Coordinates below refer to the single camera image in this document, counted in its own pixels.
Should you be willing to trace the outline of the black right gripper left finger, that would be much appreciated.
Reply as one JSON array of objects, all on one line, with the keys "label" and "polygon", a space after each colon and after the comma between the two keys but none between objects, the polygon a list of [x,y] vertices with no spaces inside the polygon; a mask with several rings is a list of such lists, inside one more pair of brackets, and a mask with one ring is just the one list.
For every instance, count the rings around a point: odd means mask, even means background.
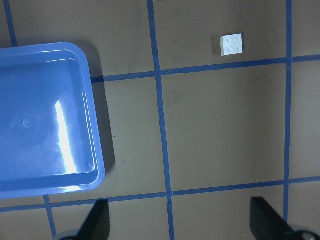
[{"label": "black right gripper left finger", "polygon": [[77,240],[107,240],[111,231],[108,200],[97,200],[76,235]]}]

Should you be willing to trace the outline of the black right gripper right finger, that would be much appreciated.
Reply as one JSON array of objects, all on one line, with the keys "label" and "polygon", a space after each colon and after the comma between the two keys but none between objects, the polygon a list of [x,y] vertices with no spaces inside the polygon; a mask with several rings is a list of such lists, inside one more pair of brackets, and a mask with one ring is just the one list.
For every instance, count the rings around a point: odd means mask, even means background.
[{"label": "black right gripper right finger", "polygon": [[256,240],[293,240],[295,235],[263,197],[250,199],[250,230]]}]

